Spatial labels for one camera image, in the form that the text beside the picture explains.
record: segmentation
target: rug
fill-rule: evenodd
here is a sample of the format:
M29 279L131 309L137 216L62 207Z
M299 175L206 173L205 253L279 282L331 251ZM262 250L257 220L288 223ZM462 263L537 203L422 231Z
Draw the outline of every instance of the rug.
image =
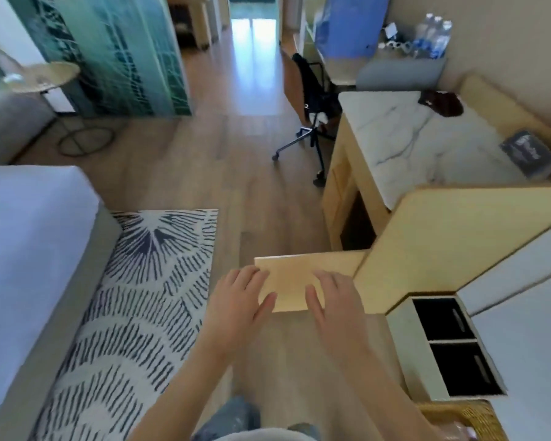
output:
M128 436L196 340L217 215L216 209L114 214L122 235L32 440Z

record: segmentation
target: marble countertop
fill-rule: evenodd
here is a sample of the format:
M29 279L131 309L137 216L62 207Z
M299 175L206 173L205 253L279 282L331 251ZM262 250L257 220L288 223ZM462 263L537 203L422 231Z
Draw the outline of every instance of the marble countertop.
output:
M463 104L444 118L420 92L344 92L343 112L386 207L419 185L528 183L498 147L507 136Z

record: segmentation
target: office chair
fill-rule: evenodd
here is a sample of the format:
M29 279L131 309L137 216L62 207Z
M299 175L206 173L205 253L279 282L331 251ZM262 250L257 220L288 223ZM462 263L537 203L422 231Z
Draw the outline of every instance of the office chair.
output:
M341 114L341 105L336 94L327 93L324 90L324 70L320 62L309 63L300 54L288 56L280 49L282 64L284 67L284 93L289 103L293 106L302 126L296 133L296 139L278 148L272 156L273 161L279 160L279 153L282 150L310 138L310 147L316 147L320 171L317 173L313 184L317 187L324 187L326 178L324 176L323 154L318 144L318 137L334 140L335 138L321 130L319 118L322 114L327 115L329 120ZM314 75L312 65L320 65L322 81L319 82Z

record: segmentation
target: water bottle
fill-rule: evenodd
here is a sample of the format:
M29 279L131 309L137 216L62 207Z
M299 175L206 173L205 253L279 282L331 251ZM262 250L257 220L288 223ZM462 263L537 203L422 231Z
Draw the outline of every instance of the water bottle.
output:
M450 21L444 21L443 27L435 35L435 40L433 41L433 49L431 51L431 58L441 58L445 54L449 40L451 39L451 27L453 23Z
M429 26L431 26L431 23L433 22L433 14L428 13L426 14L426 18L420 22L416 28L416 35L414 37L414 41L412 42L412 45L414 48L422 48L424 45L424 41L426 38L426 30Z
M432 51L433 43L435 41L435 36L441 30L441 23L443 22L443 17L437 15L434 21L431 22L429 27L426 29L426 36L422 48L425 51Z

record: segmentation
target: drawer handle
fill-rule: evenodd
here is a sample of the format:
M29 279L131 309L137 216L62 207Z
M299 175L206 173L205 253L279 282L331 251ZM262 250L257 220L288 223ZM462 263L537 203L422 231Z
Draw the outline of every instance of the drawer handle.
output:
M475 363L478 364L479 372L484 378L485 382L487 382L488 384L492 383L492 381L490 380L490 377L488 376L488 372L484 367L484 363L482 362L482 359L480 359L478 355L474 355L474 359L475 359Z
M453 316L457 320L457 325L459 325L459 329L461 329L462 333L465 333L465 326L463 325L463 320L461 320L461 317L459 316L459 313L457 312L457 310L455 308L452 309L451 311L453 311Z

